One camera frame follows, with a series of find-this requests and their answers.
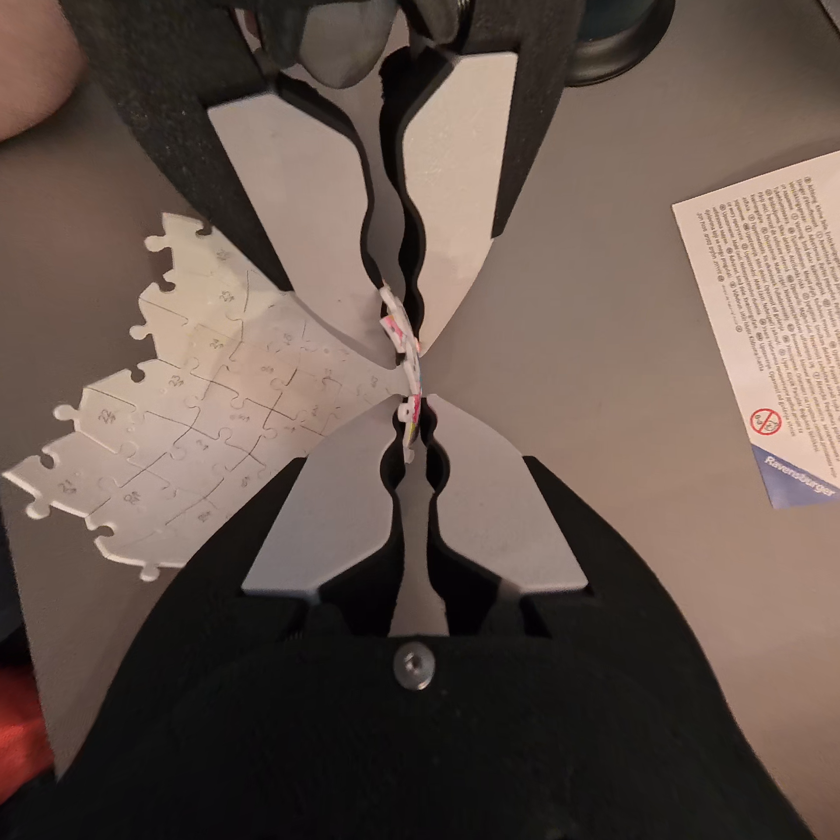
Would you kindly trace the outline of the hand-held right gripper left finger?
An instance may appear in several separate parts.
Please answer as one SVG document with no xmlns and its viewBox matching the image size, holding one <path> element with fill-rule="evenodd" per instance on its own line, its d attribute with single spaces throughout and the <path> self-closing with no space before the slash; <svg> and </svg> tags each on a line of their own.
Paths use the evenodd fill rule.
<svg viewBox="0 0 840 840">
<path fill-rule="evenodd" d="M 353 634 L 390 631 L 405 568 L 403 403 L 386 398 L 311 452 L 243 593 L 335 606 Z"/>
</svg>

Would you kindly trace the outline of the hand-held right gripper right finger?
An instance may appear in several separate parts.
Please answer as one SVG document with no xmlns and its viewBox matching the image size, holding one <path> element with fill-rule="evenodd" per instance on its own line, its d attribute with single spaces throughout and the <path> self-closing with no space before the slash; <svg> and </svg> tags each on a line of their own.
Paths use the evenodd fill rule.
<svg viewBox="0 0 840 840">
<path fill-rule="evenodd" d="M 588 580 L 521 452 L 439 395 L 421 432 L 433 494 L 427 572 L 450 634 L 477 634 L 501 602 L 583 592 Z"/>
</svg>

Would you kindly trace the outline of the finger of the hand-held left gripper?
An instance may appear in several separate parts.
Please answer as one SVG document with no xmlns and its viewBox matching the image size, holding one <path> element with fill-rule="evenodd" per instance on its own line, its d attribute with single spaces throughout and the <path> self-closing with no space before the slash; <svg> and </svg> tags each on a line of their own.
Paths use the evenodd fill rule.
<svg viewBox="0 0 840 840">
<path fill-rule="evenodd" d="M 206 112 L 302 307 L 368 361 L 395 367 L 368 242 L 371 168 L 348 115 L 284 74 Z"/>
<path fill-rule="evenodd" d="M 496 234 L 518 68 L 511 51 L 451 56 L 404 47 L 381 65 L 380 135 L 405 230 L 398 261 L 421 354 L 448 325 Z"/>
</svg>

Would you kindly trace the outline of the small curved puzzle piece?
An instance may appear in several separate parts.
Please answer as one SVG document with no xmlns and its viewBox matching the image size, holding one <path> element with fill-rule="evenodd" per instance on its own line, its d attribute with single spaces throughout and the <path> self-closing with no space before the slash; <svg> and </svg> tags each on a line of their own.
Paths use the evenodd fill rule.
<svg viewBox="0 0 840 840">
<path fill-rule="evenodd" d="M 409 465 L 414 459 L 413 447 L 419 433 L 423 408 L 423 394 L 413 393 L 408 395 L 396 409 L 396 419 L 403 426 L 402 452 L 405 465 Z"/>
</svg>

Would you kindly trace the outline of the half built puzzle ball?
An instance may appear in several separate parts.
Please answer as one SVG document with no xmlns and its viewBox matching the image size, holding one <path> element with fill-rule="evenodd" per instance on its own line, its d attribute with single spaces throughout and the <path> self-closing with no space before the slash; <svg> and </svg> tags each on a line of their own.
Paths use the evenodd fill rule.
<svg viewBox="0 0 840 840">
<path fill-rule="evenodd" d="M 351 419 L 409 393 L 277 289 L 215 228 L 161 216 L 147 237 L 169 268 L 138 299 L 135 340 L 154 357 L 82 388 L 54 417 L 68 434 L 3 471 L 25 514 L 63 511 L 100 554 L 151 583 L 178 570 L 293 459 Z"/>
</svg>

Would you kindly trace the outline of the person's left forearm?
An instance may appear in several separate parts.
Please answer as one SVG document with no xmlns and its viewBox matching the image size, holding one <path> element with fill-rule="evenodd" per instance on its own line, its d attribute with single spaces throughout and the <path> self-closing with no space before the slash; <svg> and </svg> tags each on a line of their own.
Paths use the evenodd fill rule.
<svg viewBox="0 0 840 840">
<path fill-rule="evenodd" d="M 2 2 L 1 141 L 60 109 L 86 66 L 57 2 Z"/>
</svg>

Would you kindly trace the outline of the black round ball stand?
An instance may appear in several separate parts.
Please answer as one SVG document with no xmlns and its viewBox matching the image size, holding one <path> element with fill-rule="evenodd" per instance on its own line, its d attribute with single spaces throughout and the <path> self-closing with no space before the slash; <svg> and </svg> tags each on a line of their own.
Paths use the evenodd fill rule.
<svg viewBox="0 0 840 840">
<path fill-rule="evenodd" d="M 675 1 L 585 2 L 566 87 L 592 86 L 634 68 L 665 36 L 675 7 Z"/>
</svg>

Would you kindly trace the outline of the person's dark blue shirt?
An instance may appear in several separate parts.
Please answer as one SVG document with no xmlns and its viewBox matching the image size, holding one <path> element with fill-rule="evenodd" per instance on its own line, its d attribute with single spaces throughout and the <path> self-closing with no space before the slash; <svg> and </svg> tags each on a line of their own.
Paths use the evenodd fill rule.
<svg viewBox="0 0 840 840">
<path fill-rule="evenodd" d="M 1 666 L 30 665 L 28 636 L 4 520 L 1 520 Z"/>
</svg>

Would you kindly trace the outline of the white instruction leaflet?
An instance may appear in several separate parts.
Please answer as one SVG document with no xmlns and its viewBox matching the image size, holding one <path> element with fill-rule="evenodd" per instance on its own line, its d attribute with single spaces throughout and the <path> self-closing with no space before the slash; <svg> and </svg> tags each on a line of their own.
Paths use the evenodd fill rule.
<svg viewBox="0 0 840 840">
<path fill-rule="evenodd" d="M 672 206 L 775 509 L 839 499 L 839 152 Z"/>
</svg>

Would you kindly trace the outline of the black jacket with orange lining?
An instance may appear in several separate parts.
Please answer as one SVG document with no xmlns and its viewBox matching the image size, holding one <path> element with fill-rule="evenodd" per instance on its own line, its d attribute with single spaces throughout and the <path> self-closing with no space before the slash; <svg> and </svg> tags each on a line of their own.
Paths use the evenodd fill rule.
<svg viewBox="0 0 840 840">
<path fill-rule="evenodd" d="M 35 676 L 27 666 L 1 668 L 1 788 L 6 800 L 23 784 L 50 769 L 47 738 Z"/>
</svg>

